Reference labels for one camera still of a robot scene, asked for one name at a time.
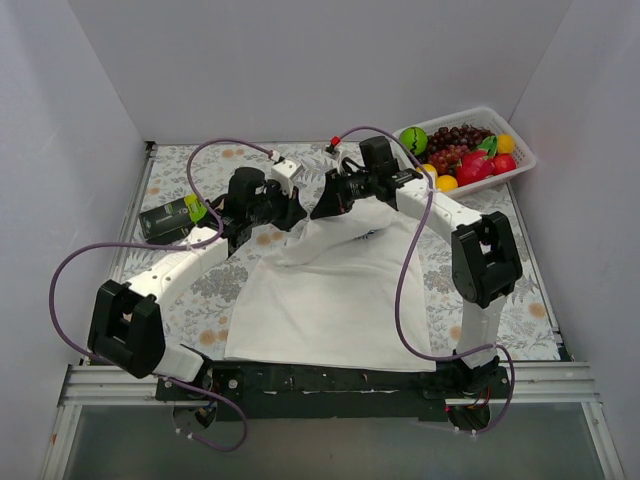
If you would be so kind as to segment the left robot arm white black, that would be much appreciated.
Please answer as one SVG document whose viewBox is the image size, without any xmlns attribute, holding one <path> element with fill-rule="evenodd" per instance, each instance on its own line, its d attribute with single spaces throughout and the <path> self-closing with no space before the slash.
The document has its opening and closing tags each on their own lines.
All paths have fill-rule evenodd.
<svg viewBox="0 0 640 480">
<path fill-rule="evenodd" d="M 172 377 L 188 398 L 205 398 L 213 377 L 203 369 L 204 356 L 168 343 L 163 315 L 184 290 L 246 243 L 254 228 L 271 224 L 288 231 L 306 217 L 294 184 L 301 170 L 291 160 L 268 173 L 236 169 L 227 192 L 210 204 L 175 250 L 124 283 L 109 280 L 99 288 L 90 351 L 136 378 Z"/>
</svg>

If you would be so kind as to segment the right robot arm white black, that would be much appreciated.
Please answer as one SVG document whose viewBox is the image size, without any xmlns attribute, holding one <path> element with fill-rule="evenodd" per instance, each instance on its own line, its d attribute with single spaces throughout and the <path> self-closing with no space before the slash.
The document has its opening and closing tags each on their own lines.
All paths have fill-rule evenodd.
<svg viewBox="0 0 640 480">
<path fill-rule="evenodd" d="M 497 343 L 499 323 L 507 297 L 522 276 L 509 219 L 500 212 L 481 214 L 451 199 L 421 165 L 401 168 L 392 141 L 385 136 L 360 143 L 361 165 L 344 153 L 341 143 L 334 137 L 325 149 L 336 166 L 325 174 L 312 219 L 343 215 L 356 201 L 375 198 L 450 245 L 452 281 L 463 300 L 461 336 L 454 353 L 428 356 L 411 346 L 406 336 L 399 339 L 412 355 L 435 364 L 435 371 L 422 377 L 425 390 L 469 398 L 479 395 L 496 378 L 499 358 L 507 353 Z"/>
</svg>

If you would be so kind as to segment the white t-shirt daisy print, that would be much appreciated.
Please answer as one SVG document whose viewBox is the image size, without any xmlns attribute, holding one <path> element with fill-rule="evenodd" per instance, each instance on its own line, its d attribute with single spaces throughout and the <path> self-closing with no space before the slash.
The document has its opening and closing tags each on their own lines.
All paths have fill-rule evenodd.
<svg viewBox="0 0 640 480">
<path fill-rule="evenodd" d="M 416 221 L 381 202 L 311 220 L 264 255 L 231 316 L 224 357 L 393 372 L 432 372 L 399 339 L 431 345 L 419 259 L 406 255 Z"/>
</svg>

